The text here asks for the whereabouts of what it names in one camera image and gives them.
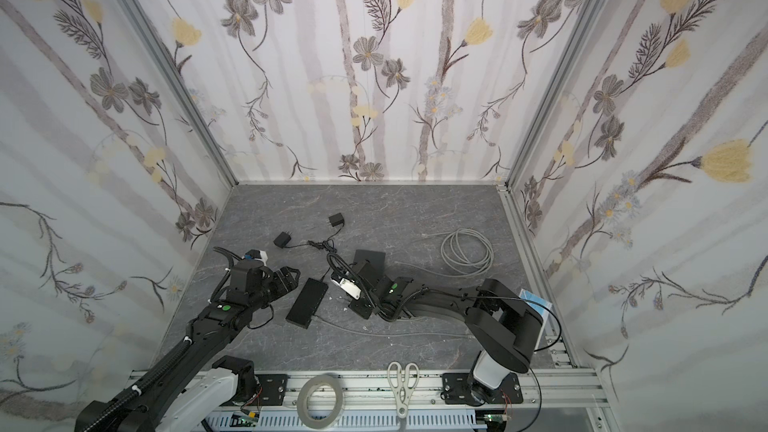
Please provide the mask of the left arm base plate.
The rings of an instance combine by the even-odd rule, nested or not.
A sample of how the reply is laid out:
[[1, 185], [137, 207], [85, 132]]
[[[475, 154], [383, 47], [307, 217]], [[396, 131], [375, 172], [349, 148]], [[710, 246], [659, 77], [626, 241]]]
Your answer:
[[246, 409], [282, 406], [288, 378], [287, 374], [264, 373], [239, 376], [235, 395], [222, 406]]

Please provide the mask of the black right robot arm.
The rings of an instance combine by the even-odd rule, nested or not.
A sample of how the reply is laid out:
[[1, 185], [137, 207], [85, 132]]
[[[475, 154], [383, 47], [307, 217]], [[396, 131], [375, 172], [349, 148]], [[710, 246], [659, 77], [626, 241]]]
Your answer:
[[447, 404], [477, 407], [497, 400], [508, 404], [503, 384], [511, 374], [529, 373], [533, 355], [548, 348], [541, 343], [548, 320], [555, 322], [556, 338], [562, 338], [562, 325], [551, 304], [516, 294], [496, 279], [476, 287], [430, 286], [410, 277], [391, 279], [364, 261], [344, 265], [331, 280], [364, 319], [375, 315], [394, 323], [428, 317], [467, 328], [481, 351], [465, 378], [451, 375], [456, 383], [444, 384], [442, 399]]

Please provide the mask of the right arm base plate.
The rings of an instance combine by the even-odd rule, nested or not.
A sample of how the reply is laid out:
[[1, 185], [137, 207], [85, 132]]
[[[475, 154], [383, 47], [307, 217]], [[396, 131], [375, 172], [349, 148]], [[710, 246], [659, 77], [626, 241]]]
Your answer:
[[480, 407], [483, 405], [517, 405], [524, 401], [518, 376], [508, 373], [498, 388], [482, 385], [466, 373], [444, 373], [441, 375], [441, 399], [447, 405]]

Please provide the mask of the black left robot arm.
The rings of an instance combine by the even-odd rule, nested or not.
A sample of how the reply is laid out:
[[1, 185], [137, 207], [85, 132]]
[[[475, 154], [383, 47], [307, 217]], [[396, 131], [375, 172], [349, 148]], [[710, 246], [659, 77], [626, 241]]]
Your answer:
[[107, 402], [93, 401], [76, 418], [76, 431], [191, 431], [219, 406], [248, 403], [261, 391], [253, 362], [226, 356], [203, 367], [251, 324], [256, 311], [293, 292], [299, 270], [272, 270], [267, 254], [243, 256], [222, 248], [225, 275], [183, 338], [132, 385]]

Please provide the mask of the black power adapter with cable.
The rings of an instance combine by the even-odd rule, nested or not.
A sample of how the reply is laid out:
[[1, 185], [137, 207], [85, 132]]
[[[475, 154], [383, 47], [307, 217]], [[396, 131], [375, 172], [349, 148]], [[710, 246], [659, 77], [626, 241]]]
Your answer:
[[337, 252], [334, 242], [334, 234], [322, 241], [306, 240], [301, 243], [292, 244], [292, 236], [288, 232], [280, 232], [273, 240], [273, 244], [280, 249], [311, 247], [327, 253]]

